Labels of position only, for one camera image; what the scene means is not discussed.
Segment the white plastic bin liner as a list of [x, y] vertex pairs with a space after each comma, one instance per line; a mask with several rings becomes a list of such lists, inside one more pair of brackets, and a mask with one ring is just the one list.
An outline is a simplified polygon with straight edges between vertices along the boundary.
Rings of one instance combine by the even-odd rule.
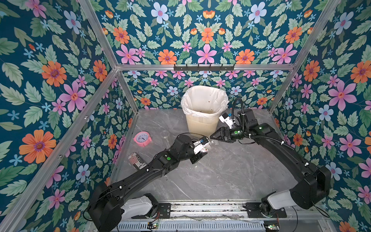
[[189, 88], [181, 99], [184, 114], [199, 118], [219, 117], [228, 104], [229, 98], [224, 90], [202, 85]]

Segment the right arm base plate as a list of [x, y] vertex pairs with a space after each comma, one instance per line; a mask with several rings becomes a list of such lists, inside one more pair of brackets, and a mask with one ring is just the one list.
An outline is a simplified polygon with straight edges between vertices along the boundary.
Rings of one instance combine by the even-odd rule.
[[272, 209], [265, 203], [248, 202], [243, 205], [243, 208], [247, 210], [249, 218], [287, 218], [284, 208]]

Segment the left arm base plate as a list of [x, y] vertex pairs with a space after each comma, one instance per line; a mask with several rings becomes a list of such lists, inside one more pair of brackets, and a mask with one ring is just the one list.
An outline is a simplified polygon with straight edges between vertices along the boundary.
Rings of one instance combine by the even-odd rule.
[[169, 219], [171, 215], [172, 205], [170, 203], [159, 203], [151, 209], [146, 215], [134, 216], [132, 219]]

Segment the clear jar with dried flowers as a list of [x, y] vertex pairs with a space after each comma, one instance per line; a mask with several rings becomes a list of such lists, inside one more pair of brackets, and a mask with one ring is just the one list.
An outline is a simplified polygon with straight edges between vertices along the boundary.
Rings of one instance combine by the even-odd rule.
[[163, 139], [167, 139], [167, 138], [169, 138], [170, 133], [169, 133], [167, 130], [162, 130], [162, 131], [160, 132], [160, 136], [161, 136], [161, 138], [163, 138]]

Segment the cream ribbed trash bin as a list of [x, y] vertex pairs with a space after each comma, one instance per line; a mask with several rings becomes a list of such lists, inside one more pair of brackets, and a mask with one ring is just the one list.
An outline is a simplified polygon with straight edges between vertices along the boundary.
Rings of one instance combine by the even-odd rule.
[[188, 131], [198, 136], [210, 136], [217, 130], [219, 117], [218, 114], [186, 115]]

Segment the jar with white lid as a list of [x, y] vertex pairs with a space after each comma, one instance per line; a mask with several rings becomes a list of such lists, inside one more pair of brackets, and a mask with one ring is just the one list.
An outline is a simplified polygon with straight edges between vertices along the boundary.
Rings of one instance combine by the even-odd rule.
[[218, 145], [218, 142], [210, 140], [207, 144], [203, 146], [202, 152], [209, 152], [212, 148], [215, 148]]

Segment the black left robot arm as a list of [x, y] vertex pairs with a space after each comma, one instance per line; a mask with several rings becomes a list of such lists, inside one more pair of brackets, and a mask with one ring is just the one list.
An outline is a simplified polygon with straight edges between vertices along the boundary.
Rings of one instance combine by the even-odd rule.
[[180, 134], [170, 148], [156, 154], [144, 168], [109, 186], [103, 183], [96, 187], [90, 197], [87, 212], [98, 231], [112, 231], [127, 212], [123, 206], [133, 194], [176, 169], [182, 161], [190, 160], [193, 164], [198, 162], [207, 154], [202, 152], [207, 144], [207, 136], [194, 142], [185, 133]]

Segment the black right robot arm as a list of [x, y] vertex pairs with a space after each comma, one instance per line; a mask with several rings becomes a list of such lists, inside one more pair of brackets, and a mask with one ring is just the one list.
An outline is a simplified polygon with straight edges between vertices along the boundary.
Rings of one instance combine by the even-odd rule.
[[331, 172], [302, 157], [267, 123], [258, 123], [251, 109], [238, 112], [238, 120], [224, 113], [219, 117], [225, 127], [217, 129], [210, 138], [234, 143], [244, 138], [253, 140], [271, 152], [294, 176], [297, 184], [285, 191], [273, 192], [261, 199], [260, 211], [268, 216], [285, 207], [310, 209], [330, 192]]

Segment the black wall hook rail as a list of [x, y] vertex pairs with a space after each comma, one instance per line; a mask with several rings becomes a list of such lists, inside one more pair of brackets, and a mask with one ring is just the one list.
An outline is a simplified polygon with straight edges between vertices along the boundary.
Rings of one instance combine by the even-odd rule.
[[191, 71], [191, 72], [199, 72], [199, 71], [212, 71], [212, 72], [219, 72], [219, 71], [233, 71], [235, 69], [235, 65], [215, 65], [215, 64], [192, 64], [192, 65], [174, 65], [174, 71]]

